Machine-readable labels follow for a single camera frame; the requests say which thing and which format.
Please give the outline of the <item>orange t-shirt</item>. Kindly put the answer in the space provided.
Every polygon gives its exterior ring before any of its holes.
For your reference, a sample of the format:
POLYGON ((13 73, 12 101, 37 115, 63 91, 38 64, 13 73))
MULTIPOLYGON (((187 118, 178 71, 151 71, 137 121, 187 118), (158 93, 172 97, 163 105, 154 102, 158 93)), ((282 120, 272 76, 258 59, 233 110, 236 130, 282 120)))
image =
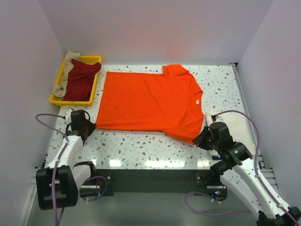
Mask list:
POLYGON ((161 74, 107 72, 97 129, 159 131, 191 144, 203 125, 203 91, 181 65, 161 74))

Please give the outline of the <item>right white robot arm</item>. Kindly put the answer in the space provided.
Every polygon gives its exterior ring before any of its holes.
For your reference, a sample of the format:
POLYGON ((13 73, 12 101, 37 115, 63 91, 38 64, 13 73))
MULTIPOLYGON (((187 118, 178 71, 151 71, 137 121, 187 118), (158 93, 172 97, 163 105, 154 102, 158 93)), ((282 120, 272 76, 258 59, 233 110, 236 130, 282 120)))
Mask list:
POLYGON ((220 161, 210 167, 210 181, 230 189, 256 218, 258 226, 296 226, 301 211, 289 205, 260 171, 247 147, 233 140, 223 122, 204 126, 193 143, 205 150, 216 150, 220 161))

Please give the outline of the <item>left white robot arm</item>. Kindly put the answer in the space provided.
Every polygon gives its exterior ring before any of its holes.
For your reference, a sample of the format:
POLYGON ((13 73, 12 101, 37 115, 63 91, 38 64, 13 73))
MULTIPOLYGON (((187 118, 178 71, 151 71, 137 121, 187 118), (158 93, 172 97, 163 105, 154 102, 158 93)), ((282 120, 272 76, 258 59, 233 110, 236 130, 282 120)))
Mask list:
POLYGON ((65 131, 52 127, 63 137, 63 143, 54 159, 36 172, 38 202, 41 210, 75 206, 80 186, 97 181, 97 172, 92 161, 76 162, 77 153, 96 128, 85 110, 67 110, 61 116, 65 131))

